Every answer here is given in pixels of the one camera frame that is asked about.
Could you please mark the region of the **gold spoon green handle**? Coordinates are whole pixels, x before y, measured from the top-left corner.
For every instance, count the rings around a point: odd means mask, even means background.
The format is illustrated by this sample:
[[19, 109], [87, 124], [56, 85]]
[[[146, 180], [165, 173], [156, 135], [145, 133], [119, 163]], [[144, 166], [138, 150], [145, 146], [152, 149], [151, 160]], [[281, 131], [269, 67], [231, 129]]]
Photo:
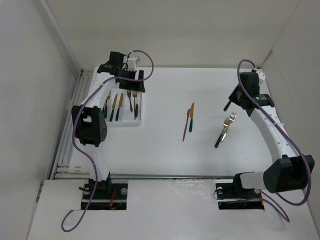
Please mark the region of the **gold spoon green handle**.
[[111, 92], [108, 93], [108, 96], [104, 102], [103, 108], [102, 108], [102, 113], [103, 113], [103, 117], [106, 119], [108, 116], [108, 100], [111, 97]]

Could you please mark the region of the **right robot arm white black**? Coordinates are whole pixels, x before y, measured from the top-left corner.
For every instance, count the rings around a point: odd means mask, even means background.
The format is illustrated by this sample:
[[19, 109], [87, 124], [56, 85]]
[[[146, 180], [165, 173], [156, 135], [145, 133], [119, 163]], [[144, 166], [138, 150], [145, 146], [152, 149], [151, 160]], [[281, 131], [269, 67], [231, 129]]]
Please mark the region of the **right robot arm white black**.
[[238, 76], [239, 84], [229, 96], [229, 102], [245, 110], [255, 123], [268, 147], [272, 164], [265, 171], [236, 174], [232, 193], [243, 197], [253, 189], [277, 194], [307, 188], [315, 161], [311, 155], [301, 155], [290, 143], [273, 100], [268, 94], [260, 93], [265, 74], [253, 70]]

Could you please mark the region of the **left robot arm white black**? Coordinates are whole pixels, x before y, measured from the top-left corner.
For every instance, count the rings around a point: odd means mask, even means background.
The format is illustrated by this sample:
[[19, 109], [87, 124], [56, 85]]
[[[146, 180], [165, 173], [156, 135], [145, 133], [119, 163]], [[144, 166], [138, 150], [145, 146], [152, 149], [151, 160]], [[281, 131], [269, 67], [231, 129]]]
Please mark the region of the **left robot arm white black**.
[[112, 192], [111, 174], [102, 146], [108, 134], [107, 97], [117, 90], [145, 92], [146, 77], [144, 71], [137, 68], [140, 58], [134, 56], [135, 53], [135, 50], [128, 54], [110, 52], [109, 60], [96, 70], [87, 97], [71, 109], [72, 144], [91, 163], [85, 188], [103, 199]]

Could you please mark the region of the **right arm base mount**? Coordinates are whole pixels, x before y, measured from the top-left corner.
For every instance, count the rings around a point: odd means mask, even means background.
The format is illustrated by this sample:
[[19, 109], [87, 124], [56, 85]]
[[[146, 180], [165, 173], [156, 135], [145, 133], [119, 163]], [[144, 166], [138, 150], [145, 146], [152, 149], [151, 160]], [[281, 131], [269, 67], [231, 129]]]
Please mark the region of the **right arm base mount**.
[[215, 181], [214, 198], [219, 210], [264, 210], [262, 195], [253, 188], [243, 188], [237, 173], [233, 179], [218, 179]]

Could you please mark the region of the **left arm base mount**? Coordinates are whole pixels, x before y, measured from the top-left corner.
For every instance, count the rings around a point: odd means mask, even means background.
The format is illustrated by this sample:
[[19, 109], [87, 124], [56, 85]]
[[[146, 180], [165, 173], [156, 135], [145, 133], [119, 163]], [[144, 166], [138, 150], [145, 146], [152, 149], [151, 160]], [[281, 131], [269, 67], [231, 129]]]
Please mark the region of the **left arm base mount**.
[[80, 208], [85, 210], [126, 210], [128, 197], [128, 181], [123, 179], [111, 179], [109, 175], [106, 180], [97, 183], [96, 190], [90, 201], [95, 181], [89, 179], [84, 183], [83, 187], [79, 187], [82, 191], [82, 199]]

